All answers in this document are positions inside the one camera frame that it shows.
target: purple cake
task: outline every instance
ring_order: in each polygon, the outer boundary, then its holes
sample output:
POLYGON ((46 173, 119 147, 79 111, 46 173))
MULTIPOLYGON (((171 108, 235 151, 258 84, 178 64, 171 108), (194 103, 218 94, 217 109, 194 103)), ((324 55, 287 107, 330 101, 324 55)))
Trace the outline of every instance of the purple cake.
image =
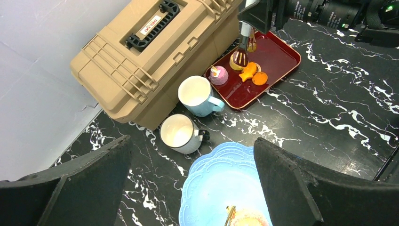
POLYGON ((226 68, 222 66, 211 67, 209 80, 214 85, 223 85, 227 82, 229 74, 226 68))

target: tan plastic case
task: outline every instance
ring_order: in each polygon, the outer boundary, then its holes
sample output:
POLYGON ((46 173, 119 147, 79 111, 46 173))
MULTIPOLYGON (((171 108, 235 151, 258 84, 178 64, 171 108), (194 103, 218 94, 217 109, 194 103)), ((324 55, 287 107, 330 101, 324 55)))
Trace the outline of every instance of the tan plastic case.
POLYGON ((202 75, 238 37, 242 0, 173 1, 179 14, 142 52, 125 40, 162 16, 159 0, 132 0, 71 61, 73 76, 118 122, 156 129, 178 103, 180 83, 202 75))

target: blue mug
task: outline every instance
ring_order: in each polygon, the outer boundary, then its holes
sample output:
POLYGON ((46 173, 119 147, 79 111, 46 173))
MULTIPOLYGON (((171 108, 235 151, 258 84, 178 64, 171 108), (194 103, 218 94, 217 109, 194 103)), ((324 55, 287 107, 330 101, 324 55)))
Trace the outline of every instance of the blue mug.
POLYGON ((180 102, 199 117, 224 109, 224 102, 213 97, 211 84, 201 76, 191 76, 184 80, 179 86, 178 96, 180 102))

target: mug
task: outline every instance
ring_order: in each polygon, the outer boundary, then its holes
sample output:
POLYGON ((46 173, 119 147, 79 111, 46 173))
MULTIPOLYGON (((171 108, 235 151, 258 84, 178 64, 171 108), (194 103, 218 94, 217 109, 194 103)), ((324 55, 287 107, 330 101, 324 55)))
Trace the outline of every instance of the mug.
POLYGON ((224 102, 213 97, 211 84, 201 76, 191 76, 184 80, 179 86, 178 96, 180 102, 199 117, 224 109, 224 102))
POLYGON ((174 114, 165 119, 160 135, 167 146, 183 154, 197 151, 202 141, 210 139, 208 131, 198 129, 191 119, 182 114, 174 114))

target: black marble countertop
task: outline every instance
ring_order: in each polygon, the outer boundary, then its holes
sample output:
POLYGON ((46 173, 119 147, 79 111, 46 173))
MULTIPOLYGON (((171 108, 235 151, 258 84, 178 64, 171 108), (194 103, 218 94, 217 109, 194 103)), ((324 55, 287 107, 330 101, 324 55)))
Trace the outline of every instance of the black marble countertop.
POLYGON ((178 225, 181 189, 192 162, 217 145, 252 146, 263 137, 287 151, 355 177, 373 179, 398 145, 399 50, 355 43, 347 33, 290 20, 277 35, 302 55, 299 69, 244 111, 206 118, 181 104, 211 140, 182 155, 159 130, 120 124, 101 113, 56 164, 130 135, 136 146, 115 225, 178 225))

